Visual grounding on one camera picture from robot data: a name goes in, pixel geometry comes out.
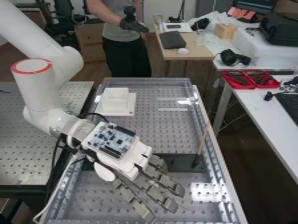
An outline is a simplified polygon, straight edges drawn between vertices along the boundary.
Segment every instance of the wall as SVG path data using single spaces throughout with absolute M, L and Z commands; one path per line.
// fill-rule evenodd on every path
M 197 0 L 185 0 L 185 21 L 196 15 Z M 182 0 L 144 0 L 144 22 L 153 31 L 153 15 L 160 14 L 166 20 L 170 16 L 177 17 Z

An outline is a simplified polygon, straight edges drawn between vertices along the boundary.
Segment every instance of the cable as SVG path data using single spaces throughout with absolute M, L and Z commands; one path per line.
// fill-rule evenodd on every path
M 224 128 L 221 128 L 221 130 L 218 131 L 218 133 L 232 124 L 234 123 L 236 121 L 238 121 L 245 115 L 248 115 L 246 113 L 244 113 L 240 117 L 237 117 L 233 121 L 230 121 L 225 126 Z
M 80 114 L 77 117 L 79 117 L 79 118 L 85 118 L 88 115 L 96 115 L 96 116 L 99 116 L 107 123 L 109 123 L 109 120 L 105 118 L 105 116 L 101 115 L 101 114 L 97 114 L 97 113 L 85 113 L 85 114 Z
M 79 162 L 81 162 L 81 161 L 85 160 L 85 159 L 87 159 L 87 157 L 84 157 L 84 158 L 76 160 L 76 161 L 72 163 L 72 165 L 76 164 L 76 163 L 79 163 Z
M 49 180 L 48 180 L 48 186 L 47 186 L 47 192 L 45 192 L 45 202 L 48 201 L 48 198 L 49 198 L 49 190 L 51 190 L 52 182 L 53 182 L 53 167 L 55 167 L 57 149 L 61 148 L 61 146 L 59 146 L 61 139 L 63 139 L 63 134 L 59 135 L 56 145 L 55 145 L 55 148 L 53 148 L 51 171 L 49 171 Z
M 72 158 L 71 158 L 71 160 L 69 160 L 69 162 L 68 162 L 67 168 L 65 168 L 65 170 L 64 170 L 64 172 L 63 172 L 63 175 L 61 175 L 61 178 L 60 178 L 57 187 L 55 188 L 55 191 L 53 191 L 53 193 L 52 193 L 52 195 L 51 195 L 48 204 L 45 205 L 44 209 L 40 211 L 40 213 L 33 217 L 33 222 L 35 222 L 36 224 L 40 223 L 40 222 L 37 221 L 37 218 L 44 214 L 44 212 L 45 212 L 45 211 L 48 210 L 48 208 L 49 208 L 49 205 L 51 205 L 52 202 L 53 202 L 53 198 L 55 198 L 55 196 L 56 196 L 56 194 L 57 194 L 57 191 L 59 191 L 59 189 L 60 189 L 60 185 L 61 185 L 61 183 L 63 183 L 63 181 L 64 181 L 64 177 L 65 177 L 65 175 L 67 175 L 68 169 L 69 169 L 69 167 L 72 166 L 72 163 L 76 161 L 76 159 L 77 159 L 77 155 L 72 156 Z

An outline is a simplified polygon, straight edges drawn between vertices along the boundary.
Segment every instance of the robotic hand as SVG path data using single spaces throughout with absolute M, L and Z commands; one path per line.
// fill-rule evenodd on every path
M 136 20 L 136 8 L 133 6 L 128 6 L 124 9 L 125 17 L 120 22 L 120 27 L 124 30 L 136 31 L 139 33 L 148 33 L 149 29 Z
M 164 160 L 152 154 L 152 148 L 140 141 L 135 132 L 113 123 L 100 122 L 81 145 L 87 155 L 95 158 L 97 175 L 112 182 L 147 223 L 156 221 L 155 214 L 129 188 L 125 179 L 166 211 L 176 213 L 178 204 L 169 195 L 184 197 L 185 189 L 165 175 Z

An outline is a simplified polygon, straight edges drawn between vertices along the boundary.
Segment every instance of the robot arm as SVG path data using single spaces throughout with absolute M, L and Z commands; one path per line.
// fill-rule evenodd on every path
M 182 197 L 185 190 L 165 175 L 165 162 L 153 155 L 152 147 L 117 124 L 105 121 L 96 125 L 64 108 L 59 88 L 83 68 L 80 53 L 63 48 L 7 0 L 0 0 L 0 34 L 29 57 L 12 66 L 25 120 L 53 137 L 67 136 L 68 146 L 92 158 L 99 177 L 112 183 L 148 223 L 155 222 L 155 214 L 127 181 L 174 213 L 178 204 L 166 192 Z

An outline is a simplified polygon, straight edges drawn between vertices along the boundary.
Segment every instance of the white desk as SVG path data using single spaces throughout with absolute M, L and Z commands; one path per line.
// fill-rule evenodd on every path
M 293 76 L 274 76 L 274 78 L 278 81 L 288 81 L 293 79 Z M 298 183 L 298 126 L 292 120 L 277 98 L 274 97 L 269 102 L 264 100 L 268 91 L 272 91 L 273 93 L 280 92 L 278 89 L 236 90 L 230 88 L 230 85 L 225 82 L 213 129 L 214 132 L 218 133 L 230 95 L 233 93 L 289 173 Z

